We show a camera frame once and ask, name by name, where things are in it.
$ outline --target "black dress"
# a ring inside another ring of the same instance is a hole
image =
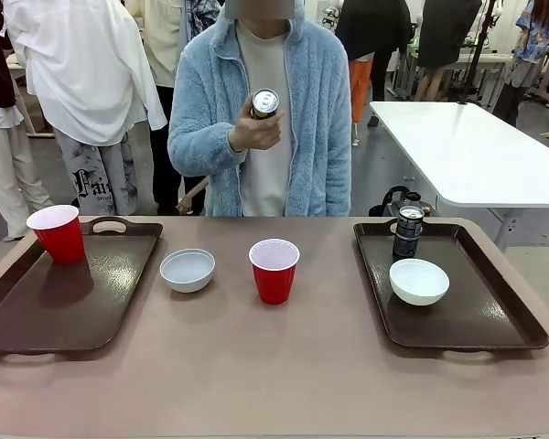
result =
[[[481,0],[426,0],[419,67],[438,69],[456,62],[481,6]]]
[[[379,50],[406,49],[411,16],[404,0],[345,0],[336,37],[353,61]]]

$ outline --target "black can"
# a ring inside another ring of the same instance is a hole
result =
[[[396,223],[393,254],[399,258],[414,258],[423,230],[425,213],[417,206],[403,206]]]

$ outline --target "jacket zipper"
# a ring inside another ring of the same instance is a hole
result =
[[[293,154],[291,154],[291,163],[289,164],[289,179],[286,182],[285,216],[286,216],[286,202],[288,201],[288,198],[289,198],[289,188],[291,188],[291,177],[293,175],[293,162],[295,161],[295,154],[296,154],[296,137],[295,137],[295,129],[293,127],[293,96],[292,96],[292,93],[291,93],[291,87],[289,86],[289,83],[290,83],[289,70],[288,70],[288,62],[286,60],[287,52],[288,52],[286,48],[287,48],[287,45],[288,45],[289,38],[291,37],[291,33],[293,33],[292,26],[293,25],[291,24],[291,32],[289,32],[289,35],[286,37],[286,40],[285,40],[285,53],[284,53],[286,87],[289,90],[289,112],[290,112],[290,114],[289,114],[290,118],[289,119],[291,121],[291,135],[293,137],[292,142],[291,142],[291,147],[293,149]]]
[[[231,57],[220,57],[220,58],[227,59],[227,60],[230,60],[230,61],[235,61],[240,66],[240,70],[242,71],[242,75],[243,75],[244,79],[246,80],[246,98],[244,98],[244,100],[246,100],[248,98],[248,96],[250,95],[250,81],[248,80],[248,73],[246,73],[246,68],[244,67],[244,64],[237,58],[231,58]],[[240,215],[242,215],[242,190],[241,190],[242,181],[240,179],[240,173],[241,172],[242,172],[241,167],[237,166],[237,168],[236,168],[236,177],[238,179],[238,199],[240,200],[240,212],[239,212]]]

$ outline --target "light blue fleece jacket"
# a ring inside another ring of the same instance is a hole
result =
[[[347,216],[351,190],[348,58],[327,29],[305,20],[296,0],[285,43],[293,158],[286,216]],[[209,216],[241,216],[245,153],[228,141],[251,93],[235,24],[222,8],[218,22],[193,38],[178,64],[168,152],[187,177],[210,176]]]

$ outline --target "can lid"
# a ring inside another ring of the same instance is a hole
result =
[[[258,112],[274,112],[278,108],[278,96],[272,90],[259,90],[254,94],[253,105]]]
[[[425,213],[417,206],[402,206],[399,213],[409,220],[419,220]]]

